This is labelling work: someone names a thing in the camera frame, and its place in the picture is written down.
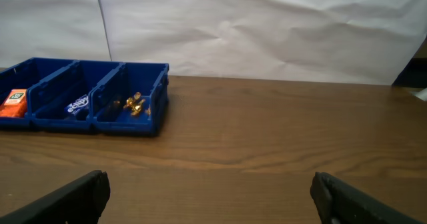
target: black object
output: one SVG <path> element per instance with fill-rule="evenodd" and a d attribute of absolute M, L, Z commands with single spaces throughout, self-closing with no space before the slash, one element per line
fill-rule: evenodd
<path fill-rule="evenodd" d="M 397 87 L 427 87 L 427 58 L 412 58 L 394 81 Z"/>
<path fill-rule="evenodd" d="M 420 224 L 328 173 L 316 173 L 310 195 L 322 224 Z"/>
<path fill-rule="evenodd" d="M 96 224 L 109 194 L 107 173 L 92 171 L 0 218 L 0 223 Z"/>

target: wooden table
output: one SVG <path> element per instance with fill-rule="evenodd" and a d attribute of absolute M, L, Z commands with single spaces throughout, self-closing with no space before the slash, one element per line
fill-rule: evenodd
<path fill-rule="evenodd" d="M 427 222 L 427 106 L 380 85 L 170 77 L 157 138 L 0 131 L 0 215 L 94 170 L 100 223 L 320 223 L 326 171 Z"/>

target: blue plastic storage bin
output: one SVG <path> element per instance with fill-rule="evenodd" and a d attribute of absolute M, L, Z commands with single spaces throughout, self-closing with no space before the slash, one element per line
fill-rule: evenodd
<path fill-rule="evenodd" d="M 115 70 L 111 79 L 91 93 L 93 124 L 104 133 L 156 134 L 168 102 L 168 64 L 126 63 Z M 128 97 L 142 94 L 145 111 L 138 117 L 124 109 Z"/>
<path fill-rule="evenodd" d="M 88 131 L 91 115 L 70 119 L 65 107 L 81 96 L 91 94 L 98 83 L 108 80 L 114 69 L 124 65 L 111 61 L 75 61 L 54 75 L 41 80 L 28 91 L 28 115 L 39 129 L 48 131 Z"/>
<path fill-rule="evenodd" d="M 28 97 L 31 86 L 72 62 L 67 59 L 31 58 L 0 72 L 0 103 L 12 89 L 26 89 Z M 0 117 L 0 126 L 29 127 L 30 118 L 28 114 L 23 118 Z"/>

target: snack package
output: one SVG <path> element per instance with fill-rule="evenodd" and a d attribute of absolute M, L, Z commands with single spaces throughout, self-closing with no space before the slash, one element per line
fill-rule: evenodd
<path fill-rule="evenodd" d="M 67 114 L 67 119 L 84 120 L 89 114 L 89 96 L 87 94 L 83 95 L 66 106 L 64 111 Z"/>
<path fill-rule="evenodd" d="M 26 89 L 13 89 L 0 106 L 0 117 L 24 117 L 27 112 L 26 93 Z"/>

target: bin compartment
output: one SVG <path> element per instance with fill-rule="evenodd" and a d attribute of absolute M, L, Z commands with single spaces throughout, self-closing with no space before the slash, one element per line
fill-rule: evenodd
<path fill-rule="evenodd" d="M 156 134 L 168 102 L 169 65 L 126 63 L 116 71 L 111 79 L 91 93 L 93 124 L 105 133 Z M 131 110 L 123 106 L 136 92 L 141 93 L 145 102 L 143 111 L 134 117 Z"/>
<path fill-rule="evenodd" d="M 64 69 L 65 66 L 73 62 L 74 60 L 68 59 L 34 57 L 0 72 L 0 104 L 4 102 L 12 89 L 26 89 L 28 105 L 28 91 L 30 87 L 40 82 L 40 80 L 54 75 L 53 73 Z M 22 118 L 0 117 L 0 126 L 29 127 L 30 118 L 28 113 Z"/>
<path fill-rule="evenodd" d="M 66 106 L 96 89 L 99 82 L 107 80 L 114 69 L 123 65 L 111 61 L 76 61 L 55 76 L 49 76 L 34 85 L 28 92 L 28 114 L 35 126 L 48 131 L 88 131 L 91 117 L 71 119 Z"/>

